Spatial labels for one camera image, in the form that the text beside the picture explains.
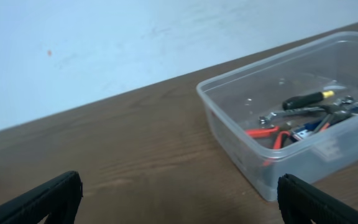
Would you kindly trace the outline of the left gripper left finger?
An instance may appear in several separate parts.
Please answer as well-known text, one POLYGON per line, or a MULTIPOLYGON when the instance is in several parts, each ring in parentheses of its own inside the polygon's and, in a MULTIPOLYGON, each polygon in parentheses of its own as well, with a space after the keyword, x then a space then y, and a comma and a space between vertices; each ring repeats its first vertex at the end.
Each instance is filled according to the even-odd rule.
POLYGON ((68 171, 0 205, 0 224, 73 224, 82 198, 79 173, 68 171))

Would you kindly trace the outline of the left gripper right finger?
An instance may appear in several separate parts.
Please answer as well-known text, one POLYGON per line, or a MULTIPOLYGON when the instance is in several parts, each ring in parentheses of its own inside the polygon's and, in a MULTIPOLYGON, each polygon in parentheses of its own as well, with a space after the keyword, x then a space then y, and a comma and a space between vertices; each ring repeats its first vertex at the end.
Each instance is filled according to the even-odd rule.
POLYGON ((358 224, 357 210, 291 174, 278 179, 277 201, 285 224, 358 224))

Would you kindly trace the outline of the blue precision screwdriver set case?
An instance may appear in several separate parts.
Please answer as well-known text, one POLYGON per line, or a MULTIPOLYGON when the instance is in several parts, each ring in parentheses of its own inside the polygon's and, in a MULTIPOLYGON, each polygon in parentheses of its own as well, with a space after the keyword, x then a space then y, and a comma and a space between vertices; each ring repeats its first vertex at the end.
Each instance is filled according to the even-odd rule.
MULTIPOLYGON (((358 116, 358 110, 357 111, 354 111, 352 113, 352 116, 351 117, 354 117, 354 116, 358 116)), ((306 124, 303 124, 300 128, 298 129, 294 129, 291 133, 293 134, 293 138, 296 140, 296 141, 301 141, 303 139, 306 139, 307 137, 313 135, 313 130, 317 127, 317 125, 321 122, 321 120, 323 119, 318 119, 316 121, 312 121, 312 122, 309 122, 309 123, 306 123, 306 124)))

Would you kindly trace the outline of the red handled pliers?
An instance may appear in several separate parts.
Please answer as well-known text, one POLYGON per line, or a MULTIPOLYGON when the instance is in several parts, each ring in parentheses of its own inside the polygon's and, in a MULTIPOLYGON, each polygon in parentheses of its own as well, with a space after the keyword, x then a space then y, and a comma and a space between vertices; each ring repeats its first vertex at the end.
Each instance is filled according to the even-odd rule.
POLYGON ((292 121, 287 121, 281 126, 272 126, 271 128, 257 128, 245 130, 245 133, 254 139, 273 138, 273 150, 278 150, 296 142, 293 134, 290 132, 293 127, 292 121))

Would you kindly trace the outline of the silver combination wrench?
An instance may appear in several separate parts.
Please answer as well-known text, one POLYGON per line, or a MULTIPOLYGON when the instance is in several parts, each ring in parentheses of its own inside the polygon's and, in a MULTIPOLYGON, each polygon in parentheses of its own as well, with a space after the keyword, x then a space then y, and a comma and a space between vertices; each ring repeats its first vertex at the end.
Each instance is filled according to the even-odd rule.
POLYGON ((352 96, 346 96, 344 98, 338 98, 334 103, 326 105, 307 106, 303 108, 271 111, 266 116, 259 117, 260 124, 269 124, 275 118, 281 118, 286 116, 299 116, 308 113, 333 113, 337 111, 350 111, 353 113, 358 110, 358 101, 352 96))

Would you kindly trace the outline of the black yellow screwdriver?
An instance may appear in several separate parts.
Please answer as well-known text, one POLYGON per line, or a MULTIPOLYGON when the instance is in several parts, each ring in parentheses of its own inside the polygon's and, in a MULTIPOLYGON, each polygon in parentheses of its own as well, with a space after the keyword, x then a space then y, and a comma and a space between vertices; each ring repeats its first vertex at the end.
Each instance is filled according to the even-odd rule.
POLYGON ((326 98, 330 98, 335 95, 335 92, 332 90, 329 91, 319 91, 309 95, 303 96, 294 96, 282 103, 282 108, 284 110, 292 110, 297 108, 306 107, 315 103, 319 103, 326 98))

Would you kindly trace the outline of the small claw hammer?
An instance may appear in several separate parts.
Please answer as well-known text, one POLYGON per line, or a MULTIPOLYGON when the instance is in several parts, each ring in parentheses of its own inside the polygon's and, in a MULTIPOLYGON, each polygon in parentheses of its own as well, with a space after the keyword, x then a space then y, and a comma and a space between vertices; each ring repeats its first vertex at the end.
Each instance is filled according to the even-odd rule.
POLYGON ((338 105, 322 105, 320 106, 326 113, 326 116, 321 120, 317 127, 313 130, 313 134, 324 131, 330 126, 344 121, 352 116, 352 112, 343 106, 338 105))

